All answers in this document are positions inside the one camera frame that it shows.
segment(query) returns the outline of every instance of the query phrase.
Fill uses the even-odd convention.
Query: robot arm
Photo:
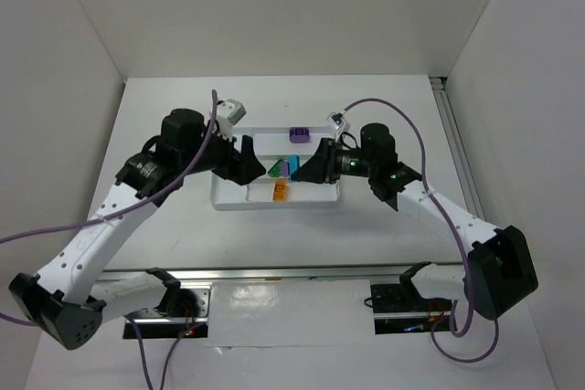
[[[234,148],[233,125],[244,115],[243,106],[234,100],[218,105],[217,126],[191,174],[211,171],[240,185],[265,174],[249,136],[242,137],[240,151]],[[83,228],[35,276],[20,273],[13,279],[9,288],[29,320],[72,350],[86,343],[105,321],[143,308],[170,312],[185,299],[180,282],[162,269],[105,285],[95,282],[133,231],[183,182],[153,202],[113,214],[147,200],[180,176],[199,151],[205,131],[202,114],[172,111],[163,119],[160,135],[149,140],[116,175],[115,184],[91,218],[109,219]]]
[[[387,126],[380,123],[364,126],[360,147],[348,149],[341,142],[340,132],[349,124],[341,114],[332,114],[329,119],[337,135],[321,140],[313,157],[292,174],[293,180],[332,184],[342,175],[365,177],[377,199],[419,220],[447,242],[454,242],[450,225],[430,199],[432,193],[462,240],[473,279],[474,309],[488,320],[497,319],[537,288],[527,242],[517,228],[501,229],[487,223],[432,187],[425,188],[421,175],[399,162]],[[403,273],[400,283],[405,296],[413,301],[463,300],[469,295],[464,277],[461,265],[422,262]]]

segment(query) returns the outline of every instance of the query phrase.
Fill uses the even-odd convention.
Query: purple cable
[[[392,104],[391,102],[388,102],[387,100],[381,100],[380,98],[364,98],[362,100],[357,100],[357,101],[349,104],[347,107],[345,107],[344,111],[345,112],[350,111],[356,105],[364,103],[364,102],[377,102],[379,104],[384,104],[384,105],[389,106],[392,110],[394,110],[396,113],[398,113],[400,116],[402,116],[402,119],[404,119],[408,123],[408,125],[410,125],[410,128],[412,128],[412,130],[414,131],[414,133],[417,136],[417,140],[419,141],[419,146],[420,146],[420,175],[422,176],[422,185],[424,186],[425,191],[429,195],[429,199],[435,204],[435,206],[437,207],[439,212],[441,212],[442,217],[445,219],[447,226],[451,230],[453,237],[455,238],[457,248],[459,249],[459,253],[461,254],[463,268],[465,270],[465,284],[467,287],[467,300],[469,302],[469,305],[468,305],[468,309],[467,309],[467,317],[465,318],[465,324],[463,325],[462,329],[459,332],[457,332],[455,329],[455,310],[457,309],[457,300],[453,302],[451,316],[449,317],[449,326],[450,326],[451,334],[457,338],[461,338],[466,333],[468,333],[469,328],[471,328],[472,321],[473,321],[473,306],[474,306],[473,280],[472,280],[471,271],[470,271],[470,267],[469,267],[469,261],[467,260],[467,253],[465,252],[465,246],[463,245],[463,241],[462,241],[461,237],[459,236],[459,233],[457,232],[457,228],[456,228],[455,224],[452,222],[451,217],[449,216],[449,214],[447,213],[445,208],[442,206],[441,202],[431,192],[431,189],[429,187],[429,182],[427,180],[427,151],[425,149],[424,141],[422,140],[422,136],[420,135],[420,131],[417,128],[417,126],[414,124],[412,119],[404,111],[402,111],[400,108],[398,108],[396,105]],[[495,349],[495,346],[497,345],[499,328],[498,328],[497,321],[496,321],[495,322],[496,336],[494,339],[494,344],[487,351],[487,355],[482,355],[478,358],[473,358],[471,360],[464,360],[464,359],[455,358],[452,355],[446,354],[446,352],[440,347],[440,345],[437,344],[434,333],[433,333],[435,326],[436,326],[436,324],[433,326],[433,329],[431,330],[431,337],[432,337],[433,343],[435,344],[435,346],[437,347],[439,352],[445,354],[445,356],[447,356],[448,358],[450,358],[454,361],[458,361],[460,363],[475,363],[477,361],[481,361],[487,355],[492,353]]]
[[[447,353],[439,345],[439,342],[437,342],[436,332],[437,332],[437,327],[439,326],[439,323],[441,323],[442,321],[445,321],[448,318],[449,317],[443,317],[442,319],[437,320],[431,327],[432,343],[435,345],[435,347],[437,348],[437,350],[441,354],[443,354],[444,356],[446,356],[450,360],[453,360],[457,363],[472,364],[472,363],[479,363],[480,361],[484,360],[485,358],[487,358],[488,356],[490,356],[494,352],[495,347],[497,346],[497,342],[500,339],[500,324],[497,322],[497,320],[494,320],[494,326],[495,326],[494,340],[492,341],[492,345],[489,347],[489,349],[487,351],[485,351],[485,353],[482,353],[481,355],[479,355],[475,358],[469,358],[469,359],[468,358],[457,358],[456,356],[453,356],[450,353]]]
[[[142,365],[143,365],[144,380],[146,381],[146,386],[148,387],[148,390],[154,390],[153,382],[151,381],[150,374],[148,373],[148,364],[146,364],[146,353],[144,351],[144,341],[143,341],[143,336],[140,332],[140,328],[138,327],[138,324],[136,323],[136,321],[132,317],[126,316],[126,320],[128,320],[130,322],[130,324],[132,325],[132,327],[134,329],[134,333],[136,334],[136,340],[138,341],[138,349],[140,349],[140,360],[141,360]],[[168,369],[168,365],[171,361],[171,356],[173,356],[173,352],[175,351],[175,348],[177,347],[179,342],[181,340],[183,340],[183,338],[185,337],[185,335],[189,331],[193,331],[195,328],[198,328],[202,324],[203,323],[196,323],[196,324],[193,324],[193,325],[189,326],[188,328],[184,329],[183,331],[181,331],[178,334],[178,336],[177,336],[176,340],[173,342],[173,344],[171,344],[171,348],[168,350],[168,354],[166,355],[166,358],[165,358],[165,365],[163,366],[163,375],[161,376],[161,386],[160,386],[159,390],[164,390],[164,388],[165,388],[166,370]]]
[[[14,324],[20,324],[22,326],[37,326],[31,321],[16,319],[15,317],[11,317],[10,315],[4,314],[3,312],[0,312],[0,319],[10,321]]]
[[[213,129],[216,124],[216,116],[218,114],[218,93],[215,90],[211,91],[211,100],[213,101],[213,107],[211,108],[211,116],[209,117],[209,124],[207,125],[207,131],[205,133],[205,137],[203,138],[203,142],[199,147],[199,150],[193,157],[191,163],[185,168],[185,170],[171,183],[165,186],[163,189],[158,191],[156,194],[145,198],[144,200],[139,201],[135,205],[125,207],[117,212],[113,212],[109,215],[104,216],[103,218],[98,219],[90,219],[88,221],[82,221],[80,223],[69,224],[66,226],[57,226],[57,227],[46,227],[46,228],[38,228],[35,230],[29,230],[27,232],[16,233],[15,235],[11,235],[9,237],[0,238],[0,244],[5,244],[7,242],[16,241],[17,239],[22,239],[23,237],[34,237],[36,235],[45,235],[48,233],[57,233],[57,232],[65,232],[68,230],[78,230],[80,228],[95,226],[97,224],[103,223],[105,221],[109,221],[111,219],[115,219],[120,215],[126,215],[133,210],[139,209],[142,206],[145,206],[149,203],[152,203],[158,200],[161,196],[168,194],[168,192],[173,189],[177,184],[179,184],[183,179],[191,172],[191,170],[195,167],[203,153],[205,152],[209,141],[211,140],[211,135],[213,133]],[[24,326],[36,326],[34,323],[30,321],[24,321],[15,319],[14,317],[10,317],[8,315],[3,314],[0,312],[0,319],[10,321],[16,324],[22,324]]]

